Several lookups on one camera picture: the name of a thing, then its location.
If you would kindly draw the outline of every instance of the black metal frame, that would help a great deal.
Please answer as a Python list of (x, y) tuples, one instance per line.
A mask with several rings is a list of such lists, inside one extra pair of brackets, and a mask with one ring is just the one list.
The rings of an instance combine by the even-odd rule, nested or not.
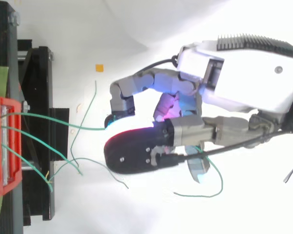
[[(17, 28), (8, 22), (14, 9), (0, 1), (0, 66), (9, 67), (7, 94), (9, 98), (22, 101), (18, 89)], [(0, 213), (0, 234), (22, 234), (22, 184), (3, 197)]]
[[(69, 121), (69, 109), (52, 108), (52, 62), (48, 47), (31, 47), (31, 40), (18, 40), (18, 48), (27, 49), (24, 61), (19, 61), (19, 82), (25, 100), (31, 107), (30, 113), (40, 114)], [(22, 119), (24, 131), (36, 136), (50, 146), (67, 155), (68, 127), (36, 117)], [(54, 152), (42, 144), (22, 136), (22, 153), (32, 160), (43, 175), (54, 175), (54, 161), (60, 160)], [(55, 215), (55, 193), (51, 193), (47, 184), (34, 171), (23, 171), (23, 225), (31, 225), (32, 215), (42, 215), (43, 220), (51, 220)]]
[[(31, 113), (68, 122), (69, 109), (52, 108), (50, 49), (32, 49), (30, 40), (17, 44), (17, 28), (8, 22), (12, 12), (14, 9), (7, 2), (0, 1), (0, 66), (9, 68), (6, 96), (20, 102), (27, 100)], [(18, 48), (27, 51), (24, 61), (18, 62)], [(22, 129), (67, 155), (67, 126), (24, 117)], [(32, 160), (43, 174), (49, 171), (49, 177), (54, 174), (54, 160), (59, 160), (53, 152), (24, 136), (22, 156)], [(22, 234), (23, 225), (31, 224), (31, 215), (42, 215), (43, 220), (51, 220), (55, 215), (55, 194), (44, 181), (34, 171), (23, 171), (22, 177), (22, 183), (3, 197), (0, 234)]]

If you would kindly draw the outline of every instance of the green wire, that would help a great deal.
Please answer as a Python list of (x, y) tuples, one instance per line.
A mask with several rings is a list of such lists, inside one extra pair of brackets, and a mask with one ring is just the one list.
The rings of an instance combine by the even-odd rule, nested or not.
[[(92, 100), (90, 101), (90, 104), (89, 104), (89, 106), (88, 106), (88, 108), (87, 108), (87, 110), (86, 110), (86, 113), (85, 113), (84, 118), (83, 118), (83, 120), (82, 120), (82, 122), (81, 122), (81, 124), (80, 124), (80, 127), (82, 127), (82, 125), (83, 125), (83, 123), (84, 123), (84, 120), (85, 120), (85, 118), (86, 118), (86, 115), (88, 114), (88, 111), (89, 111), (90, 107), (92, 106), (92, 102), (93, 102), (93, 100), (95, 99), (95, 97), (96, 97), (96, 95), (97, 95), (97, 81), (94, 82), (94, 85), (95, 85), (94, 95), (93, 95), (93, 98), (92, 98)], [(76, 138), (77, 138), (79, 132), (80, 132), (80, 128), (78, 129), (77, 134), (75, 135), (74, 140), (73, 140), (72, 145), (71, 145), (71, 148), (70, 148), (72, 158), (73, 158), (74, 162), (77, 164), (77, 166), (79, 166), (79, 164), (78, 164), (78, 162), (75, 160), (75, 157), (74, 157), (74, 154), (73, 154), (72, 148), (73, 148), (73, 145), (74, 145), (74, 143), (75, 143), (75, 140), (76, 140)]]
[[(195, 146), (195, 149), (197, 149), (200, 153), (203, 152), (203, 150), (201, 150), (201, 148)], [(214, 195), (211, 195), (211, 196), (205, 196), (205, 195), (183, 195), (183, 194), (179, 194), (179, 193), (175, 193), (175, 195), (178, 195), (178, 196), (185, 196), (185, 197), (206, 197), (206, 198), (212, 198), (212, 197), (215, 197), (215, 196), (218, 196), (219, 194), (222, 193), (223, 191), (223, 178), (222, 178), (222, 175), (220, 173), (220, 171), (218, 170), (218, 168), (215, 166), (215, 164), (208, 158), (206, 157), (207, 160), (210, 162), (210, 164), (216, 169), (216, 171), (218, 172), (219, 176), (220, 176), (220, 180), (221, 180), (221, 189), (218, 193), (214, 194)]]
[[(91, 162), (94, 162), (94, 163), (97, 163), (97, 164), (103, 166), (104, 168), (106, 168), (106, 169), (108, 170), (108, 172), (112, 175), (112, 177), (113, 177), (117, 182), (124, 184), (124, 186), (125, 186), (127, 189), (129, 189), (129, 187), (127, 186), (127, 184), (124, 183), (124, 182), (122, 182), (122, 181), (120, 181), (119, 179), (117, 179), (117, 178), (113, 175), (113, 173), (110, 171), (110, 169), (109, 169), (106, 165), (104, 165), (104, 164), (102, 164), (102, 163), (100, 163), (100, 162), (97, 162), (97, 161), (95, 161), (95, 160), (92, 160), (92, 159), (90, 159), (90, 158), (86, 158), (86, 157), (78, 157), (78, 158), (75, 158), (75, 160), (80, 160), (80, 159), (89, 160), (89, 161), (91, 161)], [(67, 165), (67, 164), (68, 164), (68, 162), (65, 163), (65, 164), (63, 164), (63, 165), (62, 165), (62, 166), (56, 171), (56, 173), (55, 173), (55, 174), (49, 179), (49, 181), (52, 180), (52, 179), (55, 177), (55, 175), (58, 174), (59, 171), (60, 171), (65, 165)]]
[(26, 133), (26, 132), (24, 132), (24, 131), (22, 131), (20, 129), (17, 129), (17, 128), (6, 127), (6, 126), (2, 126), (2, 128), (6, 128), (6, 129), (9, 129), (9, 130), (13, 130), (13, 131), (22, 133), (22, 134), (24, 134), (24, 135), (26, 135), (26, 136), (28, 136), (28, 137), (30, 137), (30, 138), (38, 141), (42, 145), (46, 146), (48, 149), (50, 149), (50, 150), (54, 151), (56, 154), (60, 155), (65, 161), (67, 161), (69, 164), (71, 164), (72, 166), (74, 166), (81, 175), (83, 175), (83, 173), (79, 170), (79, 168), (76, 167), (74, 164), (72, 164), (67, 158), (65, 158), (65, 156), (62, 153), (60, 153), (58, 150), (54, 149), (50, 145), (46, 144), (44, 141), (38, 139), (37, 137), (35, 137), (35, 136), (33, 136), (33, 135), (29, 134), (29, 133)]
[(103, 130), (105, 130), (105, 128), (87, 128), (87, 127), (81, 127), (81, 126), (78, 126), (78, 125), (74, 125), (74, 124), (70, 124), (70, 123), (61, 121), (61, 120), (56, 119), (56, 118), (51, 118), (51, 117), (48, 117), (48, 116), (43, 116), (43, 115), (39, 115), (39, 114), (32, 114), (32, 113), (18, 113), (18, 112), (14, 112), (14, 113), (8, 113), (6, 115), (3, 115), (3, 116), (1, 116), (1, 118), (7, 117), (7, 116), (15, 116), (15, 115), (44, 118), (44, 119), (48, 119), (48, 120), (51, 120), (51, 121), (54, 121), (54, 122), (57, 122), (57, 123), (61, 123), (61, 124), (64, 124), (64, 125), (67, 125), (67, 126), (70, 126), (70, 127), (79, 128), (79, 129), (82, 129), (82, 130), (91, 130), (91, 131), (103, 131)]
[(49, 189), (51, 192), (53, 192), (53, 187), (50, 184), (50, 182), (46, 179), (46, 177), (35, 167), (33, 166), (31, 163), (29, 163), (25, 158), (23, 158), (21, 155), (19, 155), (17, 152), (13, 151), (12, 149), (10, 149), (7, 145), (1, 144), (2, 147), (6, 148), (8, 151), (12, 152), (15, 156), (21, 158), (22, 161), (24, 161), (26, 164), (28, 164), (34, 171), (36, 171), (40, 177), (43, 178), (43, 180), (48, 184)]

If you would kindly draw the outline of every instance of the orange sticker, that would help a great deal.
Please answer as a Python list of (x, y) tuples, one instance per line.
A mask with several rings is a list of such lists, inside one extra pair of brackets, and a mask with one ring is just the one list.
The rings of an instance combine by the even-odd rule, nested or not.
[(103, 72), (103, 64), (96, 64), (96, 72)]

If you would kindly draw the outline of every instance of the red plastic bin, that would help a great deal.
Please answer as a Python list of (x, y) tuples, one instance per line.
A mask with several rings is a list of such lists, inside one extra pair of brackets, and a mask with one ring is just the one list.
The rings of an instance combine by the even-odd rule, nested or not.
[[(8, 112), (21, 112), (21, 104), (15, 100), (0, 97), (0, 107), (5, 105), (9, 107)], [(21, 129), (21, 116), (9, 116), (8, 126)], [(8, 146), (18, 154), (21, 154), (21, 133), (8, 130)], [(15, 156), (13, 153), (8, 152), (9, 160), (9, 180), (6, 186), (3, 186), (3, 174), (2, 174), (2, 152), (1, 152), (1, 137), (0, 137), (0, 197), (5, 195), (7, 192), (14, 189), (22, 181), (22, 161), (20, 158)]]

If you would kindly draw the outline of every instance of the black cable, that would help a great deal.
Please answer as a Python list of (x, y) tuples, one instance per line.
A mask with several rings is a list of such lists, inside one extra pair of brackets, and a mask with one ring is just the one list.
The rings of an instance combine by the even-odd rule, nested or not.
[(293, 169), (291, 170), (291, 172), (289, 172), (289, 174), (286, 176), (286, 178), (283, 180), (284, 183), (286, 184), (288, 182), (288, 180), (290, 179), (290, 177), (293, 175)]
[(263, 135), (263, 136), (256, 137), (256, 138), (251, 139), (251, 140), (243, 141), (241, 143), (225, 146), (225, 147), (220, 148), (220, 149), (206, 151), (206, 152), (203, 152), (203, 153), (197, 153), (197, 154), (188, 155), (188, 156), (181, 156), (179, 159), (181, 160), (181, 162), (183, 162), (185, 160), (196, 159), (196, 158), (204, 158), (204, 157), (211, 156), (211, 155), (221, 154), (221, 153), (224, 153), (224, 152), (227, 152), (227, 151), (230, 151), (230, 150), (235, 150), (235, 149), (238, 149), (238, 148), (241, 148), (241, 147), (245, 147), (245, 146), (257, 143), (257, 142), (265, 141), (267, 139), (270, 139), (270, 138), (273, 138), (273, 137), (276, 137), (276, 136), (280, 136), (280, 135), (284, 135), (284, 134), (288, 134), (288, 133), (291, 133), (291, 132), (289, 132), (289, 131), (279, 131), (279, 132), (269, 133), (269, 134), (266, 134), (266, 135)]
[(176, 67), (177, 68), (177, 58), (178, 58), (178, 56), (177, 55), (174, 55), (172, 58), (170, 58), (170, 59), (165, 59), (165, 60), (162, 60), (162, 61), (158, 61), (158, 62), (155, 62), (155, 63), (153, 63), (153, 64), (151, 64), (151, 65), (149, 65), (149, 66), (147, 66), (147, 67), (145, 67), (145, 68), (143, 68), (143, 69), (141, 69), (139, 72), (137, 72), (137, 73), (140, 73), (140, 72), (145, 72), (146, 70), (148, 70), (148, 69), (151, 69), (151, 68), (153, 68), (153, 67), (156, 67), (156, 66), (159, 66), (159, 65), (162, 65), (162, 64), (164, 64), (164, 63), (168, 63), (168, 62), (171, 62), (173, 65), (174, 65), (174, 67)]

